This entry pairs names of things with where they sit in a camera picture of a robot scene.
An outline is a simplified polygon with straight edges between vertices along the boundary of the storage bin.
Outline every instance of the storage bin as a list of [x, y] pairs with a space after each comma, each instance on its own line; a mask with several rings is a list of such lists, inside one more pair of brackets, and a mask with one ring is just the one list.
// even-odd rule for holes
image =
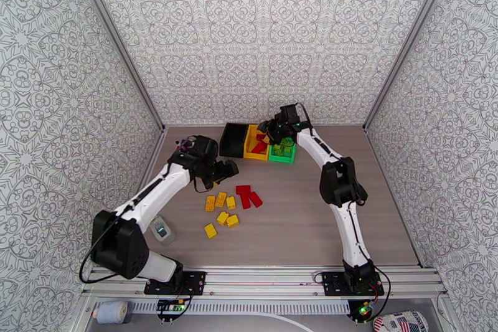
[[252, 153], [251, 151], [259, 143], [256, 139], [256, 135], [262, 134], [262, 132], [257, 130], [258, 126], [256, 124], [249, 124], [247, 129], [247, 135], [244, 142], [244, 158], [260, 159], [263, 161], [268, 160], [268, 155], [270, 150], [266, 147], [265, 151], [262, 153]]
[[296, 157], [296, 143], [291, 138], [285, 138], [280, 145], [270, 146], [268, 160], [276, 163], [293, 164]]
[[220, 156], [244, 157], [244, 143], [248, 124], [227, 123], [220, 140]]

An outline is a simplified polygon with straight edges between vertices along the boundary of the aluminum frame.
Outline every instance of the aluminum frame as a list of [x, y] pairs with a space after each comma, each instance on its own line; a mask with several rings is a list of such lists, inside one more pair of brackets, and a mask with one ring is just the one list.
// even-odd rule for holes
[[[380, 267], [390, 278], [392, 290], [390, 299], [431, 299], [434, 305], [439, 294], [446, 289], [439, 274], [432, 268], [416, 266], [383, 266]], [[364, 299], [364, 296], [325, 296], [323, 287], [312, 280], [315, 273], [323, 271], [343, 271], [342, 267], [240, 267], [240, 266], [206, 266], [186, 268], [186, 270], [203, 270], [207, 272], [204, 294], [196, 299], [212, 301], [256, 300], [266, 301], [332, 301]], [[109, 275], [105, 268], [95, 267], [90, 278], [92, 280]], [[381, 277], [387, 292], [387, 282]], [[102, 298], [160, 299], [165, 295], [145, 295], [143, 293], [146, 279], [134, 278], [127, 280], [115, 277], [99, 283], [85, 285], [78, 300], [77, 312], [71, 325], [72, 331], [85, 331], [90, 322], [91, 313]], [[439, 300], [440, 309], [445, 317], [459, 325], [456, 313], [448, 297]], [[450, 325], [441, 319], [444, 332], [454, 331]]]
[[408, 35], [406, 36], [405, 41], [398, 55], [396, 56], [393, 65], [391, 66], [387, 78], [382, 84], [380, 91], [375, 101], [373, 102], [372, 108], [370, 109], [365, 119], [365, 123], [363, 124], [363, 129], [365, 131], [367, 131], [370, 125], [372, 124], [372, 121], [374, 120], [374, 117], [377, 114], [380, 105], [384, 101], [384, 98], [386, 97], [390, 87], [392, 86], [394, 80], [398, 76], [398, 73], [400, 72], [401, 68], [405, 64], [408, 55], [411, 53], [411, 49], [417, 42], [423, 28], [425, 27], [427, 20], [429, 19], [434, 8], [436, 7], [437, 2], [438, 0], [424, 0], [422, 6], [420, 7], [420, 10], [418, 11], [417, 16], [415, 17], [415, 21], [411, 25], [410, 31], [408, 31]]
[[164, 129], [164, 123], [161, 120], [161, 116], [152, 101], [152, 98], [147, 91], [147, 88], [138, 73], [135, 63], [129, 54], [124, 40], [121, 38], [121, 35], [118, 31], [118, 27], [114, 23], [112, 15], [107, 8], [107, 5], [104, 0], [89, 0], [93, 6], [95, 13], [98, 18], [102, 22], [104, 29], [107, 31], [114, 47], [116, 48], [116, 53], [121, 59], [126, 71], [129, 73], [129, 76], [133, 80], [140, 96], [142, 97], [144, 103], [146, 104], [151, 116], [154, 118], [158, 128], [162, 131]]

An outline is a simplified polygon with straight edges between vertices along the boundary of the wall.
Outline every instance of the wall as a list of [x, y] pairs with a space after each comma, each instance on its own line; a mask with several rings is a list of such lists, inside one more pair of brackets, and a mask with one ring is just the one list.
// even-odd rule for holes
[[363, 123], [422, 0], [106, 0], [163, 122]]
[[498, 330], [498, 0], [439, 0], [370, 139], [466, 331]]
[[0, 330], [67, 330], [93, 216], [159, 129], [88, 0], [0, 0]]

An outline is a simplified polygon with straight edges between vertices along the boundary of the yellow box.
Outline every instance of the yellow box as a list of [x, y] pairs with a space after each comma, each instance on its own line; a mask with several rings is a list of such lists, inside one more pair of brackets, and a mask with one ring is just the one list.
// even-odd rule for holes
[[227, 219], [227, 225], [229, 226], [229, 228], [232, 228], [232, 227], [235, 227], [236, 225], [239, 225], [239, 222], [238, 222], [238, 217], [236, 214], [234, 215], [230, 215]]
[[216, 221], [218, 222], [219, 225], [225, 225], [227, 223], [227, 219], [230, 216], [230, 214], [227, 211], [222, 211], [216, 218]]
[[237, 208], [237, 205], [235, 204], [235, 197], [227, 198], [227, 207], [229, 210], [234, 210]]
[[214, 204], [216, 207], [223, 207], [225, 205], [225, 199], [227, 198], [227, 193], [220, 191], [218, 193], [218, 198], [216, 198], [216, 203]]
[[206, 211], [214, 211], [214, 201], [216, 197], [214, 195], [208, 195], [206, 198]]
[[204, 230], [206, 231], [207, 237], [210, 239], [212, 239], [218, 234], [218, 232], [216, 232], [216, 228], [214, 227], [213, 223], [210, 223], [207, 226], [205, 226]]
[[259, 141], [256, 140], [256, 135], [263, 133], [258, 131], [257, 128], [258, 126], [255, 124], [249, 124], [249, 128], [247, 128], [247, 134], [245, 135], [244, 141], [244, 158], [268, 161], [268, 155], [270, 154], [269, 146], [266, 146], [263, 153], [252, 153], [254, 147], [259, 143]]

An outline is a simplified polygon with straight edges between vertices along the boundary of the yellow bin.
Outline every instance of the yellow bin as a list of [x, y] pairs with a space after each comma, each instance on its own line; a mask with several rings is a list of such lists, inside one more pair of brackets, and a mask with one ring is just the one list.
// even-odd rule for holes
[[270, 154], [270, 149], [269, 149], [270, 146], [267, 146], [265, 151], [262, 153], [251, 152], [254, 149], [254, 147], [259, 143], [259, 141], [256, 140], [256, 135], [263, 133], [258, 131], [257, 128], [258, 126], [256, 124], [249, 124], [249, 128], [247, 129], [247, 135], [244, 141], [244, 158], [260, 159], [263, 161], [268, 161], [268, 155]]

